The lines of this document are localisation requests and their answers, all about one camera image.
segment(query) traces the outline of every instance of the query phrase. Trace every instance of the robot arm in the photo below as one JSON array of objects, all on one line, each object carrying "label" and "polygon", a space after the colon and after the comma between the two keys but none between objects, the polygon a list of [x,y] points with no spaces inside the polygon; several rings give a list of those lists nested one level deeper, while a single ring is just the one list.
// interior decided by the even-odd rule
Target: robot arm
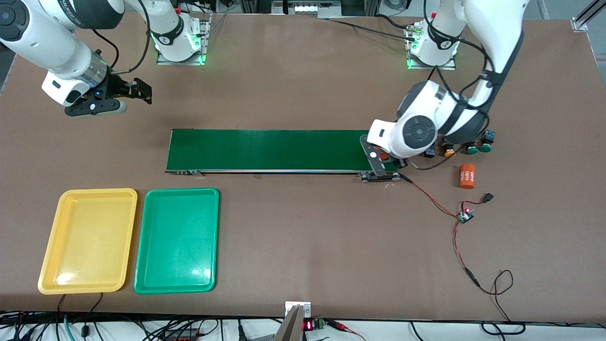
[{"label": "robot arm", "polygon": [[[144,13],[138,0],[126,0]],[[199,20],[178,15],[169,0],[141,0],[150,30],[164,56],[189,58],[200,46],[191,43]],[[33,64],[48,70],[42,89],[70,116],[125,111],[119,97],[151,104],[151,87],[135,78],[120,79],[105,61],[71,32],[113,29],[124,14],[123,0],[0,0],[0,41]]]},{"label": "robot arm", "polygon": [[[404,159],[427,150],[438,136],[458,144],[473,141],[479,135],[522,44],[522,15],[528,1],[442,1],[440,11],[445,12],[438,12],[432,25],[455,37],[468,25],[484,47],[489,62],[471,98],[460,98],[433,81],[424,81],[406,94],[398,108],[396,122],[375,120],[361,142],[376,175],[385,174],[381,153],[373,150],[376,147],[392,158]],[[438,19],[440,28],[433,24]],[[426,21],[423,24],[424,34],[417,56],[423,62],[431,62],[430,65],[446,63],[458,41],[453,42],[432,30]]]}]

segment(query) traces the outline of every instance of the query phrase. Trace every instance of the brown table surface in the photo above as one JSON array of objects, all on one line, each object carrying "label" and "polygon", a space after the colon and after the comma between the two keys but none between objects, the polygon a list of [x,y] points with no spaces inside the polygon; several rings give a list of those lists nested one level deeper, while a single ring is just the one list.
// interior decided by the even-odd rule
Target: brown table surface
[{"label": "brown table surface", "polygon": [[[352,21],[398,33],[381,19]],[[493,152],[404,173],[451,210],[494,194],[461,227],[459,246],[485,288],[499,270],[513,272],[499,300],[512,319],[606,322],[606,91],[586,35],[568,21],[524,29],[491,110]],[[128,13],[105,33],[121,48],[117,69],[138,60],[143,31]],[[90,32],[78,35],[113,59]],[[459,50],[458,70],[445,72],[454,89],[482,64],[474,50]],[[229,15],[208,51],[204,67],[156,66],[149,54],[124,78],[151,84],[154,104],[128,100],[126,113],[90,119],[64,115],[40,89],[45,70],[18,58],[0,97],[0,309],[55,309],[59,297],[40,294],[37,281],[64,191],[132,187],[139,205],[127,281],[99,311],[280,316],[285,301],[309,300],[313,314],[342,318],[502,319],[457,263],[454,220],[406,182],[163,173],[172,128],[368,129],[375,118],[394,119],[428,75],[406,69],[401,40],[307,16]],[[473,190],[456,186],[468,162]],[[137,295],[143,198],[171,187],[221,191],[216,286]],[[88,310],[97,298],[69,296],[64,310]]]}]

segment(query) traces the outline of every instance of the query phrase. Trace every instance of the green tray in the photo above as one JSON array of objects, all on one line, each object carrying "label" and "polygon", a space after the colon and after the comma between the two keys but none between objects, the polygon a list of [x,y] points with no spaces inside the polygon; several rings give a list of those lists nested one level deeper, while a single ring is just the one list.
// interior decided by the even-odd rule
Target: green tray
[{"label": "green tray", "polygon": [[138,294],[215,286],[219,191],[154,189],[145,196],[135,271]]},{"label": "green tray", "polygon": [[[370,172],[360,145],[367,130],[173,129],[166,171],[178,173]],[[388,171],[397,171],[386,164]]]}]

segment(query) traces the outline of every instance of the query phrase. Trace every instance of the green led light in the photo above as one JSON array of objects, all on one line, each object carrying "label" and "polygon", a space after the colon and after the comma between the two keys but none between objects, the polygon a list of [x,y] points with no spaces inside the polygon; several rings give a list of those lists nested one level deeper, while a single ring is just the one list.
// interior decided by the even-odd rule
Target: green led light
[{"label": "green led light", "polygon": [[189,40],[191,47],[197,50],[200,46],[200,38],[195,35],[187,35],[187,40]]},{"label": "green led light", "polygon": [[198,63],[204,65],[206,63],[206,55],[198,56]]}]

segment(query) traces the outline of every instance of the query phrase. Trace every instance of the plastic tray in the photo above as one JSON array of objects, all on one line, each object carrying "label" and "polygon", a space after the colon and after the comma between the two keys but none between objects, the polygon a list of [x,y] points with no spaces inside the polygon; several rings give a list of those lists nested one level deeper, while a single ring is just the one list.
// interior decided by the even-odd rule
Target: plastic tray
[{"label": "plastic tray", "polygon": [[112,292],[126,278],[137,192],[130,188],[63,193],[38,290],[43,294]]},{"label": "plastic tray", "polygon": [[155,189],[145,196],[135,274],[138,294],[215,286],[219,191]]}]

